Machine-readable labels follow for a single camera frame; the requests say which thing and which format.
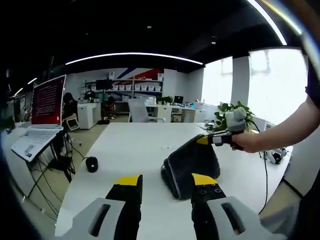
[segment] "floor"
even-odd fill
[[[128,122],[128,117],[120,115],[114,120],[114,122]],[[76,130],[71,132],[71,137],[82,143],[81,145],[75,144],[74,147],[85,156],[106,127],[108,127],[108,125],[96,125],[90,130]],[[73,162],[75,169],[80,166],[81,161],[81,155],[74,151]],[[39,179],[37,185],[43,191],[47,199],[52,203],[52,209],[49,207],[50,203],[46,202],[37,187],[33,189],[29,199],[26,198],[23,200],[23,197],[18,192],[17,196],[26,214],[29,216],[41,235],[44,238],[51,238],[54,236],[55,219],[57,218],[57,213],[61,207],[61,201],[64,198],[69,183],[61,171],[50,171],[47,169]],[[265,217],[271,215],[298,199],[299,197],[286,184],[281,183],[260,216]]]

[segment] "laptop screen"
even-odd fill
[[[66,75],[48,80],[34,87],[32,96],[33,125],[61,124],[62,94]]]

